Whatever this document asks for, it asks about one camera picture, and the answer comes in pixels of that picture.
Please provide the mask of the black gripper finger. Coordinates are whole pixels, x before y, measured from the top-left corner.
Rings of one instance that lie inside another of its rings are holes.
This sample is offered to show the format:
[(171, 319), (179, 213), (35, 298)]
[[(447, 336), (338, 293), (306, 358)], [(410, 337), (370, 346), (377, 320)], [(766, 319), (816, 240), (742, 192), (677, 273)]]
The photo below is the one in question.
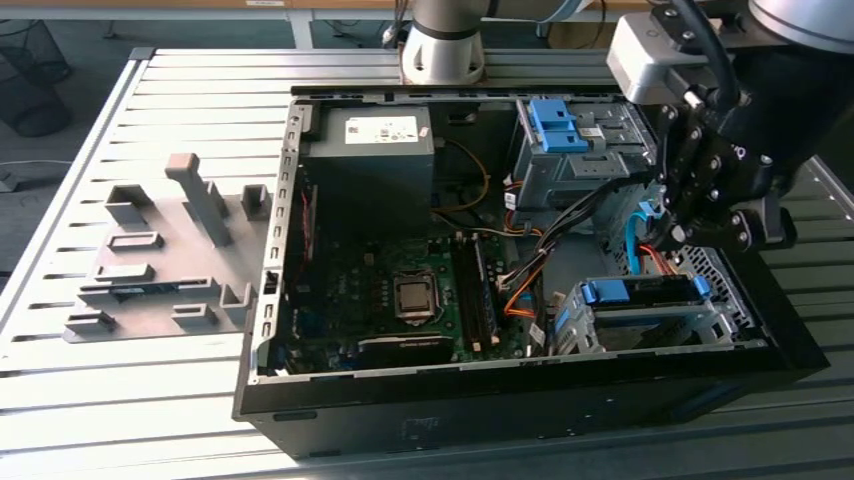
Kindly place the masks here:
[(777, 199), (742, 202), (734, 210), (720, 212), (709, 208), (692, 218), (680, 218), (674, 212), (665, 211), (650, 225), (652, 246), (665, 251), (692, 246), (734, 252), (794, 246), (797, 228), (789, 210)]
[(668, 210), (722, 210), (717, 181), (724, 170), (720, 115), (712, 108), (666, 104), (657, 123), (658, 181)]

